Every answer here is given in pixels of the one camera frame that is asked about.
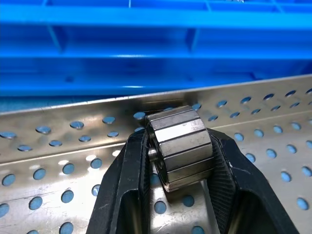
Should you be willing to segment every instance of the metal cylinder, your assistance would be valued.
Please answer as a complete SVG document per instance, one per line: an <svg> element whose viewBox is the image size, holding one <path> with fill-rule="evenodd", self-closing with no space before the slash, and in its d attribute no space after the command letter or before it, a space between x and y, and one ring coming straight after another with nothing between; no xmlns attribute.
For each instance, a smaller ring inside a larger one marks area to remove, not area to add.
<svg viewBox="0 0 312 234"><path fill-rule="evenodd" d="M183 106L146 117L150 158L166 191L171 192L209 176L214 167L209 133L198 113Z"/></svg>

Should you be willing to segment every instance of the perforated metal tray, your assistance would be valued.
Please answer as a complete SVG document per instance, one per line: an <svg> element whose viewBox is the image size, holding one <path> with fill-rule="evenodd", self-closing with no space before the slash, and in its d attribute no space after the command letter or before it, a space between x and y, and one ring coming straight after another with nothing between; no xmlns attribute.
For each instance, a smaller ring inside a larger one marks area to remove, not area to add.
<svg viewBox="0 0 312 234"><path fill-rule="evenodd" d="M312 76L1 114L0 233L85 233L97 185L144 124L137 112L185 104L198 109L208 128L236 139L299 232L312 233ZM207 188L195 184L171 199L151 178L151 233L217 233ZM63 195L69 190L73 197ZM165 206L158 209L158 201Z"/></svg>

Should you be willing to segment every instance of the blue surface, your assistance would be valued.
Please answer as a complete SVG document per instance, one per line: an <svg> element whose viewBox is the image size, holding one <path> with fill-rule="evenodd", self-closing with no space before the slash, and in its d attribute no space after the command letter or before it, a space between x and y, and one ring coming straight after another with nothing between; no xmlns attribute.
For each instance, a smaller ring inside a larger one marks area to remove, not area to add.
<svg viewBox="0 0 312 234"><path fill-rule="evenodd" d="M299 123L292 122L292 128L294 128L295 130L300 130L301 129L301 125Z"/></svg>
<svg viewBox="0 0 312 234"><path fill-rule="evenodd" d="M6 175L2 180L2 185L3 186L10 186L11 184L13 184L15 182L15 179L16 179L16 177L14 174Z"/></svg>
<svg viewBox="0 0 312 234"><path fill-rule="evenodd" d="M290 182L292 180L291 175L287 172L281 172L281 178L285 182Z"/></svg>
<svg viewBox="0 0 312 234"><path fill-rule="evenodd" d="M9 212L9 205L6 203L0 204L0 218L5 216Z"/></svg>
<svg viewBox="0 0 312 234"><path fill-rule="evenodd" d="M27 234L39 234L39 232L36 231L36 230L31 230L31 231L29 231Z"/></svg>
<svg viewBox="0 0 312 234"><path fill-rule="evenodd" d="M43 168L40 168L40 169L35 171L33 177L35 180L40 180L40 179L43 179L45 177L45 174L46 174L46 170Z"/></svg>
<svg viewBox="0 0 312 234"><path fill-rule="evenodd" d="M102 166L102 160L99 158L96 158L92 160L91 162L91 167L94 169L100 168Z"/></svg>
<svg viewBox="0 0 312 234"><path fill-rule="evenodd" d="M192 234L205 234L205 231L200 226L195 226L192 228Z"/></svg>
<svg viewBox="0 0 312 234"><path fill-rule="evenodd" d="M93 186L93 188L92 188L92 195L93 196L97 196L98 195L99 187L100 187L99 184Z"/></svg>
<svg viewBox="0 0 312 234"><path fill-rule="evenodd" d="M71 190L67 190L62 194L61 200L64 203L71 202L74 198L74 193Z"/></svg>
<svg viewBox="0 0 312 234"><path fill-rule="evenodd" d="M255 129L253 133L255 136L260 137L260 138L262 138L264 136L263 131L260 129Z"/></svg>
<svg viewBox="0 0 312 234"><path fill-rule="evenodd" d="M71 234L74 231L74 226L70 222L63 223L59 229L59 234Z"/></svg>
<svg viewBox="0 0 312 234"><path fill-rule="evenodd" d="M73 173L75 170L75 166L72 163L68 163L63 167L63 173L69 175Z"/></svg>
<svg viewBox="0 0 312 234"><path fill-rule="evenodd" d="M151 185L157 185L157 184L159 184L159 183L160 183L159 176L158 176L157 174L153 173L153 174L151 175L150 183L151 183Z"/></svg>
<svg viewBox="0 0 312 234"><path fill-rule="evenodd" d="M301 171L306 177L312 177L312 170L309 167L302 167Z"/></svg>
<svg viewBox="0 0 312 234"><path fill-rule="evenodd" d="M312 149L312 140L307 140L307 146Z"/></svg>
<svg viewBox="0 0 312 234"><path fill-rule="evenodd" d="M312 0L0 0L0 11L2 97L98 99L312 73Z"/></svg>
<svg viewBox="0 0 312 234"><path fill-rule="evenodd" d="M255 156L252 155L252 154L247 153L247 154L246 154L246 158L247 158L250 162L252 162L252 163L255 162Z"/></svg>
<svg viewBox="0 0 312 234"><path fill-rule="evenodd" d="M29 209L34 211L34 210L39 209L41 205L42 205L42 198L40 196L36 196L29 202Z"/></svg>
<svg viewBox="0 0 312 234"><path fill-rule="evenodd" d="M241 133L235 133L234 137L238 141L243 141L244 140L244 135L242 135Z"/></svg>
<svg viewBox="0 0 312 234"><path fill-rule="evenodd" d="M298 205L298 207L300 209L302 209L304 211L309 209L308 202L305 199L301 198L301 197L297 198L297 205Z"/></svg>
<svg viewBox="0 0 312 234"><path fill-rule="evenodd" d="M167 206L163 201L158 201L154 205L154 210L157 214L163 214L167 210Z"/></svg>
<svg viewBox="0 0 312 234"><path fill-rule="evenodd" d="M267 149L266 153L267 153L267 156L270 158L276 158L276 156L277 156L276 152L272 149Z"/></svg>
<svg viewBox="0 0 312 234"><path fill-rule="evenodd" d="M182 198L182 203L186 207L192 207L195 203L195 200L191 195L186 195Z"/></svg>
<svg viewBox="0 0 312 234"><path fill-rule="evenodd" d="M276 125L273 127L273 129L276 133L283 133L283 129L281 126Z"/></svg>
<svg viewBox="0 0 312 234"><path fill-rule="evenodd" d="M296 147L294 147L293 145L287 145L287 149L290 153L295 154L297 153L297 149Z"/></svg>

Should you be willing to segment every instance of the circular hole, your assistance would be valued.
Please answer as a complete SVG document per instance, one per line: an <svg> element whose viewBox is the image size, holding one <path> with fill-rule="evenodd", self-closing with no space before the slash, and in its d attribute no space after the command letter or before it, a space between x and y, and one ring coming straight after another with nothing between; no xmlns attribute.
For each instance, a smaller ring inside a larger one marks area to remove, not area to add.
<svg viewBox="0 0 312 234"><path fill-rule="evenodd" d="M144 128L143 128L143 127L136 128L136 129L135 129L135 132L138 132L138 131L140 131L140 130L142 130L142 129L144 129Z"/></svg>
<svg viewBox="0 0 312 234"><path fill-rule="evenodd" d="M312 141L311 140L307 140L306 141L307 147L312 149Z"/></svg>
<svg viewBox="0 0 312 234"><path fill-rule="evenodd" d="M301 171L307 177L311 177L312 176L312 170L309 167L302 167Z"/></svg>
<svg viewBox="0 0 312 234"><path fill-rule="evenodd" d="M255 156L252 155L252 154L250 154L250 153L247 153L247 154L246 154L246 158L247 158L250 162L252 162L252 163L255 162Z"/></svg>
<svg viewBox="0 0 312 234"><path fill-rule="evenodd" d="M263 131L260 130L260 129L255 129L253 133L254 133L254 135L255 135L256 137L263 137L263 136L264 136Z"/></svg>
<svg viewBox="0 0 312 234"><path fill-rule="evenodd" d="M99 158L96 158L92 160L91 162L91 167L94 169L100 168L102 166L102 160Z"/></svg>
<svg viewBox="0 0 312 234"><path fill-rule="evenodd" d="M199 103L196 103L192 106L192 108L196 111L198 111L201 108L201 105Z"/></svg>
<svg viewBox="0 0 312 234"><path fill-rule="evenodd" d="M68 163L63 167L63 173L69 175L74 172L75 166L72 163Z"/></svg>
<svg viewBox="0 0 312 234"><path fill-rule="evenodd" d="M74 198L74 193L71 190L67 190L65 192L63 192L62 196L61 196L61 200L64 203L68 203L71 202Z"/></svg>
<svg viewBox="0 0 312 234"><path fill-rule="evenodd" d="M28 146L28 145L20 145L18 147L18 150L22 151L22 152L28 152L28 151L31 151L33 149L30 146Z"/></svg>
<svg viewBox="0 0 312 234"><path fill-rule="evenodd" d="M104 117L102 121L103 121L103 123L112 124L115 121L115 118L114 117Z"/></svg>
<svg viewBox="0 0 312 234"><path fill-rule="evenodd" d="M41 134L49 134L51 132L51 128L48 126L39 126L36 128L36 131Z"/></svg>
<svg viewBox="0 0 312 234"><path fill-rule="evenodd" d="M119 135L118 132L110 132L107 134L108 137L117 137Z"/></svg>
<svg viewBox="0 0 312 234"><path fill-rule="evenodd" d="M245 98L243 98L243 99L240 101L240 103L241 103L241 104L246 104L246 103L249 102L251 99L252 99L251 97L245 97Z"/></svg>
<svg viewBox="0 0 312 234"><path fill-rule="evenodd" d="M11 184L14 183L14 181L15 181L15 175L9 174L3 178L2 185L3 186L10 186Z"/></svg>
<svg viewBox="0 0 312 234"><path fill-rule="evenodd" d="M72 234L74 231L74 226L70 222L63 223L59 228L59 234Z"/></svg>
<svg viewBox="0 0 312 234"><path fill-rule="evenodd" d="M151 175L151 185L155 185L155 184L159 184L160 183L160 179L159 179L159 176L155 173L153 173Z"/></svg>
<svg viewBox="0 0 312 234"><path fill-rule="evenodd" d="M33 199L31 199L31 201L29 202L29 209L34 211L38 209L41 205L42 205L42 198L39 196L36 196Z"/></svg>
<svg viewBox="0 0 312 234"><path fill-rule="evenodd" d="M235 112L233 114L230 115L230 118L236 118L237 116L239 116L239 112Z"/></svg>
<svg viewBox="0 0 312 234"><path fill-rule="evenodd" d="M0 137L5 138L5 139L13 139L13 138L16 138L17 135L12 132L0 132Z"/></svg>
<svg viewBox="0 0 312 234"><path fill-rule="evenodd" d="M217 108L221 108L222 106L225 106L226 103L228 103L226 100L222 100L222 101L218 102L216 106L217 106Z"/></svg>
<svg viewBox="0 0 312 234"><path fill-rule="evenodd" d="M215 121L217 118L218 118L218 116L211 116L211 117L208 119L208 121L209 121L209 122L210 122L210 121Z"/></svg>
<svg viewBox="0 0 312 234"><path fill-rule="evenodd" d="M306 94L312 94L312 89L309 89L308 91L306 91Z"/></svg>
<svg viewBox="0 0 312 234"><path fill-rule="evenodd" d="M234 137L235 137L236 140L239 140L239 141L243 141L244 140L244 135L242 135L241 133L235 133Z"/></svg>
<svg viewBox="0 0 312 234"><path fill-rule="evenodd" d="M154 210L157 214L163 214L167 210L167 206L163 201L158 201L154 205Z"/></svg>
<svg viewBox="0 0 312 234"><path fill-rule="evenodd" d="M136 112L133 117L137 120L141 120L145 118L145 113L144 112Z"/></svg>
<svg viewBox="0 0 312 234"><path fill-rule="evenodd" d="M273 149L267 149L266 150L267 156L270 158L276 158L277 154Z"/></svg>
<svg viewBox="0 0 312 234"><path fill-rule="evenodd" d="M192 234L205 234L205 232L202 227L195 226L192 228Z"/></svg>
<svg viewBox="0 0 312 234"><path fill-rule="evenodd" d="M49 145L50 146L53 146L53 147L59 147L59 146L61 146L63 143L61 142L61 141L59 141L59 140L51 140L50 141L50 143L49 143Z"/></svg>
<svg viewBox="0 0 312 234"><path fill-rule="evenodd" d="M285 97L290 97L291 95L294 95L296 93L296 90L291 90L288 93L286 93Z"/></svg>
<svg viewBox="0 0 312 234"><path fill-rule="evenodd" d="M283 129L281 126L278 126L278 125L275 125L273 127L273 130L276 132L276 133L283 133Z"/></svg>
<svg viewBox="0 0 312 234"><path fill-rule="evenodd" d="M295 106L297 106L297 105L299 105L299 104L300 104L300 102L295 102L294 104L290 105L289 108L295 107Z"/></svg>
<svg viewBox="0 0 312 234"><path fill-rule="evenodd" d="M115 151L112 153L112 155L113 155L114 157L117 157L117 156L119 155L119 153L120 153L120 150L115 150Z"/></svg>
<svg viewBox="0 0 312 234"><path fill-rule="evenodd" d="M260 111L261 111L261 109L255 109L255 110L252 111L251 114L252 114L252 115L257 114L257 113L259 113Z"/></svg>
<svg viewBox="0 0 312 234"><path fill-rule="evenodd" d="M186 195L182 198L182 202L186 207L192 207L195 203L195 200L191 195Z"/></svg>
<svg viewBox="0 0 312 234"><path fill-rule="evenodd" d="M292 180L291 175L287 172L281 172L281 178L285 182L291 182L291 180Z"/></svg>
<svg viewBox="0 0 312 234"><path fill-rule="evenodd" d="M294 128L295 130L300 130L301 129L301 125L299 123L292 122L292 128Z"/></svg>
<svg viewBox="0 0 312 234"><path fill-rule="evenodd" d="M93 186L92 191L91 191L93 196L97 196L98 195L99 187L100 187L99 184Z"/></svg>
<svg viewBox="0 0 312 234"><path fill-rule="evenodd" d="M297 149L296 147L294 147L293 145L287 145L287 149L290 153L295 154L297 153Z"/></svg>
<svg viewBox="0 0 312 234"><path fill-rule="evenodd" d="M31 230L31 231L29 231L27 234L39 234L39 232L36 231L36 230Z"/></svg>
<svg viewBox="0 0 312 234"><path fill-rule="evenodd" d="M83 122L80 122L80 121L73 121L69 125L75 129L82 129L84 126Z"/></svg>
<svg viewBox="0 0 312 234"><path fill-rule="evenodd" d="M79 141L81 142L88 142L91 140L91 137L87 136L87 135L82 135L81 137L79 137Z"/></svg>
<svg viewBox="0 0 312 234"><path fill-rule="evenodd" d="M0 205L0 218L5 216L9 212L9 205L6 203L3 203Z"/></svg>
<svg viewBox="0 0 312 234"><path fill-rule="evenodd" d="M271 98L273 98L274 97L274 94L268 94L268 95L266 95L264 98L263 98L263 100L269 100L269 99L271 99Z"/></svg>
<svg viewBox="0 0 312 234"><path fill-rule="evenodd" d="M44 178L45 173L46 173L45 169L40 168L40 169L35 171L33 177L35 180L40 180L40 179Z"/></svg>
<svg viewBox="0 0 312 234"><path fill-rule="evenodd" d="M166 109L164 109L164 111L169 111L169 110L172 110L173 107L167 107Z"/></svg>
<svg viewBox="0 0 312 234"><path fill-rule="evenodd" d="M304 211L309 209L308 202L302 197L297 198L297 205L300 209L302 209Z"/></svg>
<svg viewBox="0 0 312 234"><path fill-rule="evenodd" d="M277 106L274 106L271 111L277 111L281 106L280 105L277 105Z"/></svg>

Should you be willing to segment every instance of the blue plastic crate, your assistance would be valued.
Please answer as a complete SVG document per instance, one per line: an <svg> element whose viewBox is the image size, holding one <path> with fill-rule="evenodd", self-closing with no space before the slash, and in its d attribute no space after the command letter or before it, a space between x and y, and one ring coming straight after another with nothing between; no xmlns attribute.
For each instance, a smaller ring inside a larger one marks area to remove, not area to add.
<svg viewBox="0 0 312 234"><path fill-rule="evenodd" d="M0 0L0 24L0 96L119 96L312 73L312 0Z"/></svg>

